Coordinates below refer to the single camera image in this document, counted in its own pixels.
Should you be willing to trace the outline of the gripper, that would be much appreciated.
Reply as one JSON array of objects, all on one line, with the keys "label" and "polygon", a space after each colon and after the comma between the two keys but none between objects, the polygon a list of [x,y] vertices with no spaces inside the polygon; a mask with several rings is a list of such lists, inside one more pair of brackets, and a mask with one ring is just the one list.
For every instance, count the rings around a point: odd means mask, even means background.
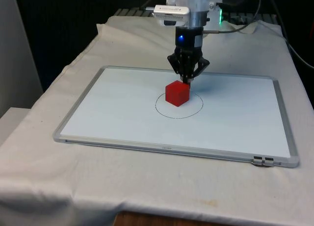
[{"label": "gripper", "polygon": [[[207,59],[203,58],[201,49],[203,45],[203,28],[176,27],[175,44],[178,48],[175,48],[174,52],[167,56],[167,60],[174,72],[180,75],[181,81],[190,84],[210,64]],[[179,47],[193,49],[188,52],[186,65]]]}]

